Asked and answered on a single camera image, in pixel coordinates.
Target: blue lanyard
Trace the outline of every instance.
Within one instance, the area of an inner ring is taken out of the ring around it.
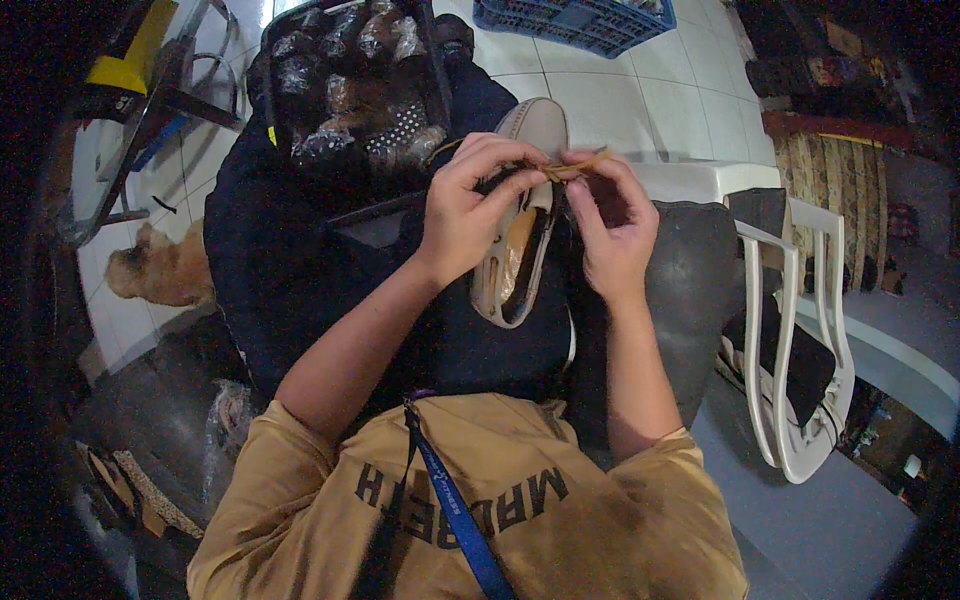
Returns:
[[[390,555],[394,533],[399,528],[400,505],[407,487],[410,465],[413,464],[414,455],[419,448],[423,455],[423,461],[426,463],[430,481],[440,498],[441,510],[444,511],[446,520],[450,523],[450,529],[453,530],[453,535],[460,544],[464,556],[467,557],[467,564],[470,565],[473,576],[480,584],[480,589],[491,600],[516,600],[513,588],[510,587],[510,583],[503,576],[503,571],[497,565],[487,541],[484,540],[480,534],[480,529],[477,528],[473,517],[470,516],[467,503],[464,502],[460,491],[454,485],[444,467],[444,463],[441,462],[440,457],[437,456],[430,442],[423,437],[423,432],[420,430],[420,417],[413,410],[414,402],[420,398],[433,395],[434,393],[430,390],[419,390],[410,394],[410,397],[403,402],[406,425],[407,429],[410,430],[407,468],[403,471],[403,478],[394,486],[394,494],[390,504],[383,511],[383,523],[371,540],[351,597],[363,600],[381,598],[384,596],[384,591],[389,587],[387,579]]]
[[[467,563],[473,576],[484,594],[491,600],[516,600],[516,594],[503,572],[493,558],[493,552],[487,545],[487,541],[480,534],[473,517],[464,498],[457,490],[450,474],[446,472],[444,463],[433,450],[430,442],[423,437],[423,431],[420,430],[420,417],[413,410],[415,396],[411,395],[403,403],[403,412],[406,415],[406,425],[410,430],[410,461],[407,462],[407,468],[410,468],[410,462],[413,459],[414,444],[420,449],[423,455],[423,461],[426,463],[427,473],[430,475],[430,482],[433,483],[433,489],[437,491],[437,497],[440,498],[440,507],[446,515],[446,520],[450,523],[450,529],[457,542],[460,543],[460,549],[464,551],[467,557]]]

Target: dog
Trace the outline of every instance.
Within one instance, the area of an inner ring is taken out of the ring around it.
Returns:
[[[163,231],[144,223],[136,245],[110,255],[107,285],[120,298],[142,298],[167,306],[212,302],[213,279],[204,250],[204,220],[198,219],[175,244]]]

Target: left hand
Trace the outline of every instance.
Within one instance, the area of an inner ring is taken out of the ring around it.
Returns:
[[[486,198],[473,191],[480,179],[508,162],[546,166],[549,158],[530,144],[495,133],[471,133],[437,171],[426,198],[423,241],[413,259],[423,263],[441,288],[475,267],[493,243],[496,226],[513,200],[547,182],[542,172],[518,171]]]

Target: blue strip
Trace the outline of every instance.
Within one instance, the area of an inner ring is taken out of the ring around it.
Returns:
[[[467,503],[457,490],[449,473],[441,462],[440,457],[433,451],[430,442],[423,437],[420,431],[420,419],[408,406],[407,427],[410,429],[410,437],[413,438],[423,455],[423,461],[426,463],[427,472],[430,474],[430,481],[433,483],[433,489],[437,491],[440,498],[440,506],[446,515],[446,520],[450,523],[450,529],[456,536],[460,548],[467,557],[467,563],[477,583],[491,600],[516,600],[516,594],[510,583],[503,576],[500,567],[493,559],[493,553],[487,546],[487,541],[480,534],[480,529],[470,516]]]

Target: right hand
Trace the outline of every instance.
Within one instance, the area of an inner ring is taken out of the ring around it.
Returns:
[[[593,157],[565,153],[565,164]],[[622,156],[597,163],[566,184],[566,196],[584,239],[584,272],[610,310],[646,302],[646,270],[657,241],[660,214]]]
[[[471,133],[430,183],[423,220],[423,240],[414,254],[440,288],[483,260],[496,237],[501,217],[526,190],[547,182],[536,169],[522,169],[485,198],[473,191],[480,179],[508,162],[546,166],[539,149],[494,133]]]

